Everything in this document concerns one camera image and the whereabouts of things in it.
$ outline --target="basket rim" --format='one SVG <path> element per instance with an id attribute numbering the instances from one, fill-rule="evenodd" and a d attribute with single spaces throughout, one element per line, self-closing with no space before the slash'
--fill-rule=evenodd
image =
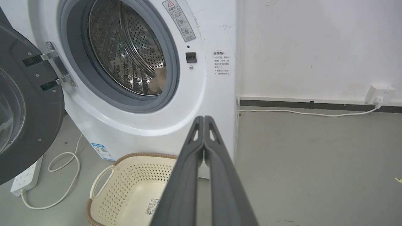
<path id="1" fill-rule="evenodd" d="M 135 157 L 135 156 L 140 156 L 140 157 L 160 157 L 160 158 L 170 158 L 170 159 L 177 159 L 177 156 L 171 155 L 171 154 L 162 154 L 162 153 L 151 153 L 151 152 L 139 152 L 139 153 L 131 153 L 127 154 L 121 158 L 119 158 L 116 162 L 114 162 L 112 165 L 117 166 L 119 163 L 121 163 L 123 160 L 130 158 L 130 157 Z M 92 218 L 91 215 L 91 205 L 92 205 L 92 199 L 89 198 L 88 201 L 86 202 L 86 207 L 85 207 L 85 216 L 88 222 L 92 226 L 105 226 L 104 224 L 101 224 L 97 221 L 95 221 L 94 218 Z"/>

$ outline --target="open round door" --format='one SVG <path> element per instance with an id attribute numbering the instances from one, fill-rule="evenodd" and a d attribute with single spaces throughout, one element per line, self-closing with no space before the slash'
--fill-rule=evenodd
<path id="1" fill-rule="evenodd" d="M 43 88 L 57 79 L 52 66 L 48 61 L 26 63 L 41 54 L 0 21 L 0 185 L 38 160 L 62 124 L 61 86 Z"/>

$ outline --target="power cord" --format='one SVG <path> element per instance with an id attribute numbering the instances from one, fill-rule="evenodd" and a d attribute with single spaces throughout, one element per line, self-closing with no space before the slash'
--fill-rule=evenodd
<path id="1" fill-rule="evenodd" d="M 25 198 L 25 191 L 22 190 L 22 191 L 21 191 L 21 197 L 22 197 L 22 199 L 23 199 L 24 204 L 25 204 L 28 208 L 31 208 L 31 209 L 33 209 L 33 210 L 45 210 L 45 209 L 48 209 L 48 208 L 50 208 L 50 207 L 53 207 L 53 206 L 59 204 L 59 203 L 67 196 L 67 194 L 70 192 L 71 187 L 73 186 L 74 182 L 77 180 L 78 174 L 80 173 L 80 169 L 81 169 L 80 161 L 79 161 L 78 157 L 76 156 L 77 150 L 78 150 L 78 144 L 80 143 L 81 138 L 82 138 L 82 134 L 81 134 L 80 138 L 79 138 L 78 141 L 77 141 L 77 146 L 76 146 L 76 150 L 75 150 L 74 153 L 72 153 L 72 152 L 63 152 L 63 153 L 59 154 L 58 156 L 56 156 L 56 157 L 50 162 L 50 164 L 49 164 L 49 166 L 48 166 L 48 168 L 47 168 L 47 170 L 48 170 L 49 172 L 51 172 L 51 173 L 52 173 L 52 172 L 56 172 L 57 170 L 60 170 L 60 169 L 62 169 L 63 167 L 67 166 L 74 158 L 77 160 L 77 164 L 78 164 L 77 173 L 76 173 L 76 175 L 74 176 L 74 179 L 73 179 L 73 181 L 72 181 L 71 184 L 70 184 L 70 187 L 67 189 L 67 191 L 66 191 L 66 193 L 63 195 L 63 197 L 62 197 L 61 199 L 59 199 L 57 202 L 55 202 L 55 203 L 53 203 L 53 204 L 51 204 L 51 205 L 48 205 L 48 206 L 45 206 L 45 207 L 33 207 L 33 206 L 31 206 L 31 205 L 28 204 L 27 199 Z M 72 157 L 68 162 L 66 162 L 64 165 L 62 165 L 61 167 L 59 167 L 59 168 L 57 168 L 57 169 L 55 169 L 55 170 L 51 170 L 50 168 L 53 166 L 53 162 L 54 162 L 56 159 L 58 159 L 60 156 L 65 155 L 65 154 L 71 154 L 73 157 Z"/>
<path id="2" fill-rule="evenodd" d="M 325 117 L 341 117 L 341 116 L 348 116 L 348 115 L 365 115 L 368 113 L 371 113 L 373 111 L 376 111 L 377 109 L 380 109 L 383 104 L 383 98 L 378 97 L 375 99 L 374 103 L 375 108 L 370 110 L 370 111 L 365 111 L 365 112 L 359 112 L 359 113 L 348 113 L 348 114 L 341 114 L 341 115 L 325 115 L 325 114 L 318 114 L 318 113 L 304 113 L 304 112 L 298 112 L 298 111 L 291 111 L 291 110 L 265 110 L 265 109 L 258 109 L 258 110 L 239 110 L 242 112 L 257 112 L 257 111 L 269 111 L 269 112 L 291 112 L 291 113 L 296 113 L 296 114 L 301 114 L 301 115 L 318 115 L 318 116 L 325 116 Z"/>

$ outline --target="door hinge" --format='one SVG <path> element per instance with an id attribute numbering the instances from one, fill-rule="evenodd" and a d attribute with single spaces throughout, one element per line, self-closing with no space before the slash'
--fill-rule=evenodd
<path id="1" fill-rule="evenodd" d="M 64 83 L 68 83 L 71 86 L 77 87 L 73 77 L 67 71 L 66 66 L 64 65 L 62 59 L 59 57 L 59 52 L 56 49 L 56 46 L 53 44 L 52 41 L 47 41 L 45 44 L 46 44 L 47 50 L 49 51 L 48 53 L 36 55 L 36 56 L 23 60 L 24 64 L 27 67 L 29 67 L 29 66 L 32 66 L 35 64 L 39 64 L 43 61 L 48 61 L 48 60 L 52 59 L 55 66 L 60 71 L 61 75 L 60 76 L 57 75 L 58 79 L 41 85 L 42 90 L 46 91 L 57 85 L 62 85 Z"/>

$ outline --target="white front-loading washing machine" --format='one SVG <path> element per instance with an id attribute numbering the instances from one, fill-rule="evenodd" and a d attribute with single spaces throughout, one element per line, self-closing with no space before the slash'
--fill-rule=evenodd
<path id="1" fill-rule="evenodd" d="M 214 118 L 234 160 L 236 4 L 0 0 L 8 23 L 2 29 L 40 51 L 15 57 L 25 76 L 46 95 L 60 95 L 62 87 L 65 110 L 108 160 L 133 152 L 178 155 L 198 115 Z M 36 68 L 49 63 L 57 78 L 44 80 Z"/>

